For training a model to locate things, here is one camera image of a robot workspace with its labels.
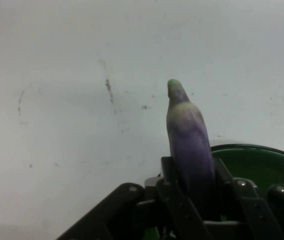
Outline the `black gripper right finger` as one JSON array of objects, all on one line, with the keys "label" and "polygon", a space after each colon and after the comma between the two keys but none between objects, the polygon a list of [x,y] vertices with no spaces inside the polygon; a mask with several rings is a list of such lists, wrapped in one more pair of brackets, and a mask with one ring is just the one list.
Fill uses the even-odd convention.
[{"label": "black gripper right finger", "polygon": [[205,220],[213,240],[284,240],[284,183],[263,196],[250,179],[233,177],[216,157],[220,210],[227,220]]}]

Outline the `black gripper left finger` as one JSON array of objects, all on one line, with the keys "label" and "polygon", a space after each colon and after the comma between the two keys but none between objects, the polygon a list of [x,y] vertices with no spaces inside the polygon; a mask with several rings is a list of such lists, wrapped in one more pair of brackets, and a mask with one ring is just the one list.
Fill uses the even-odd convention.
[{"label": "black gripper left finger", "polygon": [[171,157],[161,158],[162,175],[141,186],[126,182],[115,188],[58,238],[60,240],[143,240],[156,229],[159,240],[209,240],[211,235],[190,199],[181,191]]}]

